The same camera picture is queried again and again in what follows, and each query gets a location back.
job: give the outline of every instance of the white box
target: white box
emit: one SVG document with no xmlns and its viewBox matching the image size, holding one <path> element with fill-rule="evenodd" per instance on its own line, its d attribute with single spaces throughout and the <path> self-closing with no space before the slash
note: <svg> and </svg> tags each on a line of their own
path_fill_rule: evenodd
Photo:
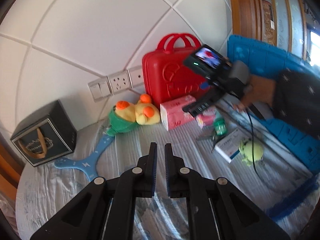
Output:
<svg viewBox="0 0 320 240">
<path fill-rule="evenodd" d="M 228 134 L 221 141 L 217 142 L 214 148 L 227 162 L 231 162 L 239 153 L 240 142 L 247 141 L 249 136 L 236 128 L 232 133 Z"/>
</svg>

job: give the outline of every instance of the person's hand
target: person's hand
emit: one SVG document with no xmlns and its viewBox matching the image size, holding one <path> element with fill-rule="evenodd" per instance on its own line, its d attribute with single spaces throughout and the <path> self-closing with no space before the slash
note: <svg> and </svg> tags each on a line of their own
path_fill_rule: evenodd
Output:
<svg viewBox="0 0 320 240">
<path fill-rule="evenodd" d="M 270 107 L 272 107 L 276 81 L 256 75 L 251 75 L 249 83 L 252 86 L 251 90 L 249 90 L 243 96 L 238 105 L 233 105 L 233 108 L 242 112 L 244 109 L 246 109 L 256 101 L 267 103 Z"/>
<path fill-rule="evenodd" d="M 228 57 L 223 57 L 226 61 L 226 64 L 229 65 L 231 67 L 231 62 L 229 61 L 229 58 Z"/>
</svg>

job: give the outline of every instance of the screw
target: screw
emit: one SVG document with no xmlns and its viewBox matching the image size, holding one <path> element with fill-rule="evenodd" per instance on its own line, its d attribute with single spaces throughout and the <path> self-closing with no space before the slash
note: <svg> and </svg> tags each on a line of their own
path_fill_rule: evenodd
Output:
<svg viewBox="0 0 320 240">
<path fill-rule="evenodd" d="M 182 173 L 182 174 L 188 174 L 189 172 L 190 172 L 190 170 L 186 167 L 183 167 L 180 169 L 180 173 Z"/>
<path fill-rule="evenodd" d="M 135 168 L 132 169 L 132 172 L 133 172 L 134 174 L 139 174 L 139 173 L 142 172 L 142 169 L 141 169 L 140 167 L 135 167 Z"/>
<path fill-rule="evenodd" d="M 228 180 L 226 178 L 221 177 L 218 179 L 218 183 L 220 185 L 226 185 L 228 183 Z"/>
<path fill-rule="evenodd" d="M 97 177 L 97 178 L 94 179 L 94 183 L 95 183 L 96 185 L 100 185 L 100 184 L 104 183 L 104 178 L 102 178 L 102 177 Z"/>
</svg>

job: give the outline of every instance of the dark sleeve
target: dark sleeve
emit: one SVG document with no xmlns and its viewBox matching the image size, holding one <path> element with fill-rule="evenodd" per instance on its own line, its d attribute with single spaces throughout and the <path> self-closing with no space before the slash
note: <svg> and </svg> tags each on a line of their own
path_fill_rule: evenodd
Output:
<svg viewBox="0 0 320 240">
<path fill-rule="evenodd" d="M 320 140 L 320 79 L 306 73 L 280 73 L 273 99 L 274 117 Z"/>
</svg>

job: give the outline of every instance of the mattress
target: mattress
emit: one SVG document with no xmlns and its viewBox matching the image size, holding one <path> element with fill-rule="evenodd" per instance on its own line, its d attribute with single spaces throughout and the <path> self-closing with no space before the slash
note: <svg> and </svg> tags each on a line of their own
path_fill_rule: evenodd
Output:
<svg viewBox="0 0 320 240">
<path fill-rule="evenodd" d="M 230 130 L 239 124 L 250 128 L 244 114 L 238 114 L 226 105 L 223 107 L 236 120 L 231 122 L 225 116 Z M 189 239 L 185 199 L 170 199 L 167 196 L 164 166 L 166 143 L 172 144 L 174 155 L 182 157 L 186 167 L 198 171 L 205 178 L 226 177 L 262 210 L 273 206 L 283 195 L 290 194 L 312 176 L 265 127 L 256 120 L 253 123 L 256 136 L 265 142 L 263 160 L 257 164 L 257 171 L 268 187 L 261 182 L 252 166 L 242 162 L 242 155 L 237 155 L 229 164 L 217 152 L 211 154 L 210 140 L 196 141 L 199 135 L 206 133 L 198 127 L 196 121 L 170 131 L 166 131 L 162 124 L 157 124 L 139 126 L 130 133 L 117 135 L 97 163 L 98 174 L 106 179 L 118 177 L 127 169 L 135 167 L 139 157 L 148 154 L 151 142 L 158 145 L 155 196 L 151 199 L 137 198 L 133 239 Z M 67 157 L 73 160 L 87 157 L 107 126 L 108 120 L 79 131 L 76 150 Z M 53 162 L 36 168 L 27 164 L 19 182 L 16 200 L 17 226 L 21 239 L 30 239 L 37 229 L 88 183 L 85 174 L 79 170 L 56 169 Z M 319 195 L 319 190 L 313 192 L 291 215 L 278 222 L 292 239 L 308 222 Z"/>
</svg>

